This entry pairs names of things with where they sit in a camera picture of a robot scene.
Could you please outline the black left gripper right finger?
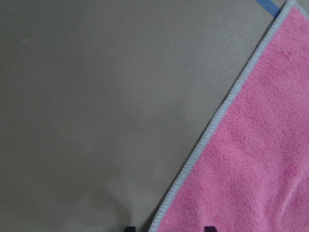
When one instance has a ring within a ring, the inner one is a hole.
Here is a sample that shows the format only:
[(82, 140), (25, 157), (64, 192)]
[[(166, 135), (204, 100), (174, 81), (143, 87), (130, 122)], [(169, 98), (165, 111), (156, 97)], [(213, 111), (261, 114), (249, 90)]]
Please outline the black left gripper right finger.
[(216, 232), (216, 228), (214, 226), (205, 226), (204, 232)]

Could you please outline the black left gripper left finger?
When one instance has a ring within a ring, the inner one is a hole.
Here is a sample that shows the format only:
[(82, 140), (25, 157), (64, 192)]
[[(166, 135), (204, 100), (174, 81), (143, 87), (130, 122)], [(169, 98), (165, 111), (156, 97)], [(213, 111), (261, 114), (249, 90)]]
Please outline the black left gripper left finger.
[(136, 232), (136, 227), (135, 226), (125, 227), (124, 232)]

